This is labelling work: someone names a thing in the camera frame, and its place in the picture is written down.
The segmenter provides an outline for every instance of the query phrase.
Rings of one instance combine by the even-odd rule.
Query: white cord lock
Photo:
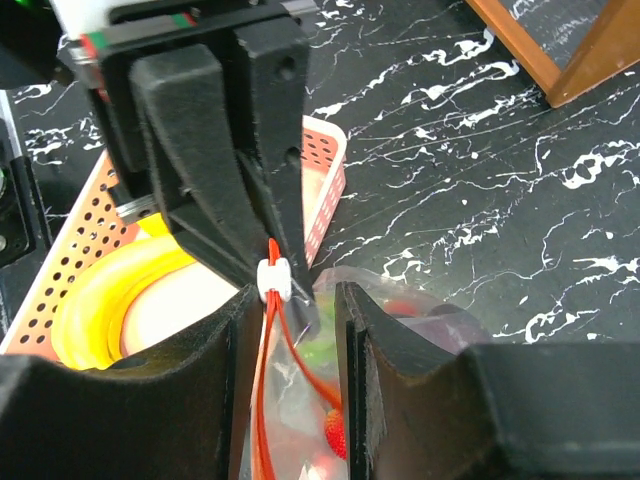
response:
[[[275,290],[284,302],[291,300],[291,266],[286,258],[279,258],[275,265],[269,260],[260,260],[258,264],[258,292],[264,303],[267,303],[267,292]]]

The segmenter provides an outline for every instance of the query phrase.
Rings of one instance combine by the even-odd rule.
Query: white vein pattern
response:
[[[545,1],[517,0],[512,14]],[[498,341],[638,336],[636,70],[553,111],[462,0],[320,6],[308,111],[341,126],[349,148],[316,268],[415,285],[468,308]],[[42,169],[103,146],[77,91],[14,94]]]

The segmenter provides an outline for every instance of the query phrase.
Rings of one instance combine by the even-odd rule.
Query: screw hole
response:
[[[284,159],[290,165],[297,164],[299,162],[299,160],[300,160],[300,150],[298,148],[296,148],[296,147],[291,147],[284,154]]]
[[[277,73],[282,80],[292,80],[296,74],[296,61],[292,57],[285,57],[278,65]]]

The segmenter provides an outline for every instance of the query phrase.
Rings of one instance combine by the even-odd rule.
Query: wooden frame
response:
[[[467,0],[559,107],[640,61],[640,0],[609,0],[561,71],[500,0]]]

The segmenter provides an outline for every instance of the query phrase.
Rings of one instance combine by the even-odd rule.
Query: red strawberry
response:
[[[344,436],[344,419],[342,412],[331,410],[324,419],[324,435],[327,443],[337,456],[347,459],[347,441]]]
[[[389,300],[382,309],[388,315],[398,317],[417,317],[420,314],[416,307],[402,300]]]

